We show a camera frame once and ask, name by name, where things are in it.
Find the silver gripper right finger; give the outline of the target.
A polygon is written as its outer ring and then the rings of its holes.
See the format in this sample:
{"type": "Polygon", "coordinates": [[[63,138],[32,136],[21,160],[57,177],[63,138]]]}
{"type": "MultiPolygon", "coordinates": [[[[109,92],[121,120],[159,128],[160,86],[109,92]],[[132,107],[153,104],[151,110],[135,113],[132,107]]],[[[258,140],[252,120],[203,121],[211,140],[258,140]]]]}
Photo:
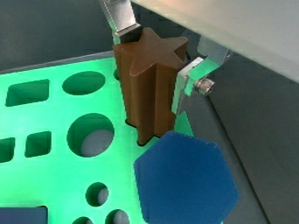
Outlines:
{"type": "Polygon", "coordinates": [[[203,95],[211,93],[215,82],[208,78],[208,75],[219,66],[211,59],[197,57],[177,73],[172,96],[172,112],[176,115],[180,114],[184,96],[189,96],[192,91],[203,95]]]}

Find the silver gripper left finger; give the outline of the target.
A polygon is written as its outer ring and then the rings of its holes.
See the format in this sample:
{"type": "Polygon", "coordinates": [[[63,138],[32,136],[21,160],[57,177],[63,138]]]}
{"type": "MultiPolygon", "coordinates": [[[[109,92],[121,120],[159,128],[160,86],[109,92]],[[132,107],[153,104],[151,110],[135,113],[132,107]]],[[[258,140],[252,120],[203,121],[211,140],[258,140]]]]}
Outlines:
{"type": "Polygon", "coordinates": [[[99,0],[115,44],[135,42],[140,39],[141,25],[136,22],[129,0],[99,0]]]}

